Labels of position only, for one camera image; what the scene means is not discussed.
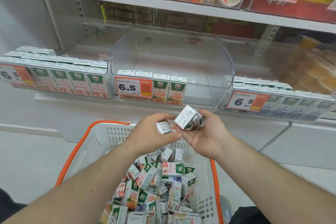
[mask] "forearm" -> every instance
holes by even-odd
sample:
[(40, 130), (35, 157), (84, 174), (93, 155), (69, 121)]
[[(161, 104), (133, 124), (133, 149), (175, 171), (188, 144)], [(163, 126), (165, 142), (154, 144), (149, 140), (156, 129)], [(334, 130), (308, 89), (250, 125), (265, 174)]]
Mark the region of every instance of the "forearm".
[(126, 142), (28, 205), (4, 224), (94, 223), (138, 157), (135, 149)]
[(235, 137), (216, 161), (272, 224), (335, 223), (336, 197), (293, 174)]

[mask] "white plastic basket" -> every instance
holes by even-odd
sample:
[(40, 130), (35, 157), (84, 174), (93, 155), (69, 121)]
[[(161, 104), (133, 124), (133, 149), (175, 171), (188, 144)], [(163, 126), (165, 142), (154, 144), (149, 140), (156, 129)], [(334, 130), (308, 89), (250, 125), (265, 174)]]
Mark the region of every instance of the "white plastic basket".
[[(56, 186), (124, 141), (135, 125), (134, 123), (107, 120), (92, 123), (70, 154), (58, 177)], [(188, 155), (193, 155), (197, 177), (197, 187), (195, 189), (197, 202), (194, 202), (194, 204), (202, 218), (202, 224), (224, 224), (219, 201), (219, 184), (215, 162), (195, 153), (183, 138), (166, 145), (163, 149), (167, 147), (182, 149)]]

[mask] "white shelf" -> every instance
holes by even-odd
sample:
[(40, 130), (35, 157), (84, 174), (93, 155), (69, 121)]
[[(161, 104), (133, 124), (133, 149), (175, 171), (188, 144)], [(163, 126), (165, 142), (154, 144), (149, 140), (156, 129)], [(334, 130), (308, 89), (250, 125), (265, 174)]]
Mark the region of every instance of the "white shelf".
[(301, 20), (295, 18), (281, 17), (275, 15), (259, 14), (247, 12), (245, 10), (233, 10), (215, 6), (198, 5), (187, 2), (172, 0), (102, 0), (117, 2), (128, 5), (139, 5), (151, 8), (165, 9), (171, 11), (201, 14), (250, 22), (279, 25), (285, 27), (294, 27), (302, 29), (317, 30), (323, 32), (336, 33), (336, 24)]

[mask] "floor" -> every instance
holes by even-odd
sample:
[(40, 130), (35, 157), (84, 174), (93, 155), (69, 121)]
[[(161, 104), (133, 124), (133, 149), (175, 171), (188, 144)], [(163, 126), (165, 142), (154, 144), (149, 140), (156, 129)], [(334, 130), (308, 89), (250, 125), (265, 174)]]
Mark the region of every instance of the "floor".
[[(61, 138), (0, 132), (0, 188), (16, 202), (32, 202), (54, 187), (74, 146)], [(336, 194), (336, 170), (283, 166)], [(219, 166), (217, 172), (220, 193), (229, 199), (233, 212), (254, 205)]]

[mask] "person's right hand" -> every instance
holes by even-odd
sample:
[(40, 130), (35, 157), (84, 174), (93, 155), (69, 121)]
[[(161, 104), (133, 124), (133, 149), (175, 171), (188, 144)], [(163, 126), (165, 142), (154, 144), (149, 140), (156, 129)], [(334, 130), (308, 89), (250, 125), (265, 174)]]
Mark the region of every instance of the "person's right hand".
[(183, 130), (176, 124), (175, 128), (195, 152), (216, 160), (223, 149), (223, 141), (232, 135), (217, 115), (206, 110), (200, 110), (199, 112), (206, 119), (205, 126), (200, 130)]

